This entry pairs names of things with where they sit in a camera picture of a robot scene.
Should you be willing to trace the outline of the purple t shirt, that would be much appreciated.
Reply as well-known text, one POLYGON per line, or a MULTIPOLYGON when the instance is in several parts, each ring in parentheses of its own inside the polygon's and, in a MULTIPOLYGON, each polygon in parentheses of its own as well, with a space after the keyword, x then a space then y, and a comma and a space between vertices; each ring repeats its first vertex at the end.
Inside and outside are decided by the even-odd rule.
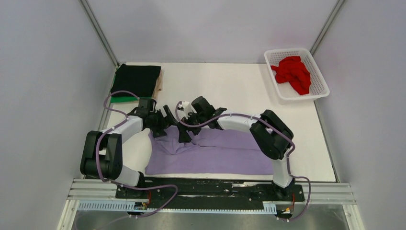
POLYGON ((167 128, 166 133, 159 138, 150 136, 152 153, 146 166, 148 175, 273 174, 270 158, 260 151, 250 133, 203 128, 198 135, 190 134, 189 143, 179 142, 175 126, 167 128))

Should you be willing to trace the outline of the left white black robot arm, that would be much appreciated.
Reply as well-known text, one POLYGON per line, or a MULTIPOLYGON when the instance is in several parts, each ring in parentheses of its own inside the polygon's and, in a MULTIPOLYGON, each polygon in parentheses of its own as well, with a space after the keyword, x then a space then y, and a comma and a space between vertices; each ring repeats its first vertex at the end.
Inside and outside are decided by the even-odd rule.
POLYGON ((147 191, 144 175, 125 166, 123 144, 145 129, 155 138, 165 136, 166 128, 177 124, 167 105, 157 110, 156 104, 154 99, 140 99, 131 112, 122 112, 124 119, 120 123, 102 131, 90 131, 85 139, 80 172, 104 182, 128 186, 133 197, 143 197, 147 191))

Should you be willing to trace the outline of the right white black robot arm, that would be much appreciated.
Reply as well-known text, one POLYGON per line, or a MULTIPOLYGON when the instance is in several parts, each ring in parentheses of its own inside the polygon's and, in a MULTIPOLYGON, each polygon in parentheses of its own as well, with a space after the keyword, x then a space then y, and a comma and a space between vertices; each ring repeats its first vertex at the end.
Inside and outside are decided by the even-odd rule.
POLYGON ((290 175, 287 155, 294 149, 293 132, 272 111, 259 115, 234 113, 227 108, 214 108, 203 96, 191 103, 179 101, 175 108, 178 120, 179 142, 188 143, 189 133, 199 134, 208 126, 217 130, 235 130, 250 133, 261 152, 271 159, 273 166, 272 194, 278 200, 292 198, 295 180, 290 175))

